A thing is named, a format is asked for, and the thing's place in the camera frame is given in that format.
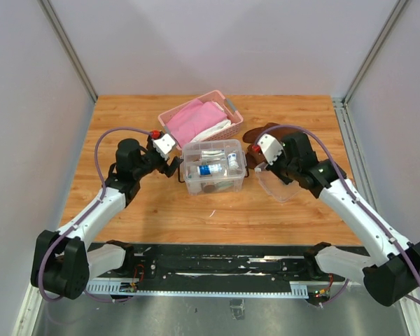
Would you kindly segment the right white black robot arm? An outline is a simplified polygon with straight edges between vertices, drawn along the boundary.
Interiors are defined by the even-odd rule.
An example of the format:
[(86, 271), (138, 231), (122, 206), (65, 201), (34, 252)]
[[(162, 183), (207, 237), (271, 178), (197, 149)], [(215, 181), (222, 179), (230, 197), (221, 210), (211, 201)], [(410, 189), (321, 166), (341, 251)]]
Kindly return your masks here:
[(412, 243), (389, 225), (331, 156), (320, 161), (308, 134), (294, 132), (277, 139), (265, 133), (257, 144), (267, 161), (267, 170), (286, 184), (298, 183), (328, 205), (367, 251), (366, 255), (359, 255), (319, 243), (305, 255), (303, 271), (308, 278), (339, 275), (363, 285), (385, 307), (420, 288), (420, 242)]

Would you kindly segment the white blue pill bottle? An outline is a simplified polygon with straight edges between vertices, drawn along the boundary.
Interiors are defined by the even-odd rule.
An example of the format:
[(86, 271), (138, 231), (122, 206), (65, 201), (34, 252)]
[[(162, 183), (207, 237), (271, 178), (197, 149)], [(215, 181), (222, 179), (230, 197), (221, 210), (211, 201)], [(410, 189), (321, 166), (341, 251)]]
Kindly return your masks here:
[(227, 169), (224, 164), (203, 164), (197, 166), (197, 173), (199, 176), (224, 176)]

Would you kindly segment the clear plastic medicine box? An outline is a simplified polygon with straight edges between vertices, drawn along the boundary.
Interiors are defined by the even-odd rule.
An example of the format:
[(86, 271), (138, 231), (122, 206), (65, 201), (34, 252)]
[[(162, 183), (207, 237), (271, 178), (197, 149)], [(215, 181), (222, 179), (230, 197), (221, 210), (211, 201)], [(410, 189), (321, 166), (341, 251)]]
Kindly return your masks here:
[[(242, 189), (244, 179), (249, 177), (249, 169), (247, 167), (246, 163), (246, 175), (244, 178), (230, 178), (230, 179), (215, 179), (211, 178), (209, 180), (199, 179), (199, 182), (201, 183), (201, 187), (203, 183), (214, 183), (216, 185), (216, 190), (213, 193), (226, 193), (226, 192), (238, 192)], [(212, 193), (204, 193), (202, 190), (199, 194), (191, 194), (189, 192), (189, 181), (186, 181), (183, 178), (182, 172), (181, 172), (181, 166), (178, 169), (178, 182), (182, 183), (186, 186), (188, 193), (190, 195), (201, 195), (201, 194), (212, 194)]]

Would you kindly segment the white swab packets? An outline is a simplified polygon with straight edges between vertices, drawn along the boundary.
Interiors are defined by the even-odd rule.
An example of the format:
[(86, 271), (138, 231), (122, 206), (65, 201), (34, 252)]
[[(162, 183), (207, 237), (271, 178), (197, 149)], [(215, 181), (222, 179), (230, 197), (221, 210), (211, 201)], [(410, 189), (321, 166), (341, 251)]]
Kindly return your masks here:
[(200, 153), (201, 161), (203, 162), (212, 162), (223, 160), (225, 158), (224, 150), (203, 150)]

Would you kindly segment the clear divided tray insert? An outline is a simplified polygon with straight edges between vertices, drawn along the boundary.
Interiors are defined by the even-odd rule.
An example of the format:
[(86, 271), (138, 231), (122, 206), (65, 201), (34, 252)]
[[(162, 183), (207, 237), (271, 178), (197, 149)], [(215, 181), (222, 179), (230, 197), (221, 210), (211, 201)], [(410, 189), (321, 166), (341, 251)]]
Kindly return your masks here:
[(246, 175), (245, 153), (236, 139), (188, 143), (182, 148), (181, 172), (194, 179), (242, 179)]

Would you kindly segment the clear box lid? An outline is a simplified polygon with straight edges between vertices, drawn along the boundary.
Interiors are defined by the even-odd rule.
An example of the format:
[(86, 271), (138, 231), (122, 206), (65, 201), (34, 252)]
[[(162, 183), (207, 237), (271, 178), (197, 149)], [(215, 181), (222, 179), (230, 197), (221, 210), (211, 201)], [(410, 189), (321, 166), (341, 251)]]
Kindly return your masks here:
[(296, 181), (286, 184), (271, 171), (266, 170), (266, 166), (264, 162), (257, 165), (254, 169), (255, 176), (262, 189), (276, 201), (287, 202), (301, 191)]

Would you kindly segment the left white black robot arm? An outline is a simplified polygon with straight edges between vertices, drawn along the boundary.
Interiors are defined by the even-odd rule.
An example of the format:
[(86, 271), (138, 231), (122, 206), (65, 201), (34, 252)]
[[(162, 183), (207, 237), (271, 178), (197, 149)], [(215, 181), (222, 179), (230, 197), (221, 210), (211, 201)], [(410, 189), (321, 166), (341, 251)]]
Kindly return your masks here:
[(135, 139), (123, 139), (115, 162), (98, 195), (73, 220), (56, 231), (44, 230), (36, 239), (30, 283), (42, 295), (57, 299), (79, 297), (88, 282), (108, 271), (121, 277), (135, 272), (137, 258), (129, 243), (111, 240), (90, 250), (97, 234), (127, 208), (141, 187), (143, 177), (154, 171), (174, 175), (181, 161), (170, 158), (176, 142), (168, 134), (149, 137), (142, 147)]

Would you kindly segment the white medicine bottle green label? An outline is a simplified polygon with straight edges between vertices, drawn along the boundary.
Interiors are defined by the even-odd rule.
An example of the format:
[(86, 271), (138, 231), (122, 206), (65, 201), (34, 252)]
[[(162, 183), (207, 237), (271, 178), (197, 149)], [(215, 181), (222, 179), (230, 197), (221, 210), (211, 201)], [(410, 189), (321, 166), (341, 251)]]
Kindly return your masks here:
[(191, 166), (188, 173), (189, 179), (189, 192), (191, 194), (199, 194), (202, 190), (201, 183), (199, 181), (200, 174), (198, 172), (198, 166)]

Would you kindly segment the small bandage roll packet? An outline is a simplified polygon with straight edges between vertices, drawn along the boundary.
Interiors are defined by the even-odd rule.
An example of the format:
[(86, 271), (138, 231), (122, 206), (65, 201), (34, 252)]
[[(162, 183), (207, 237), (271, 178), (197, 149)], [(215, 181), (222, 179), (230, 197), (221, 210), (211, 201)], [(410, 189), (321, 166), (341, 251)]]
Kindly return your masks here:
[(237, 170), (239, 168), (237, 154), (235, 152), (229, 153), (227, 155), (227, 163), (230, 170)]

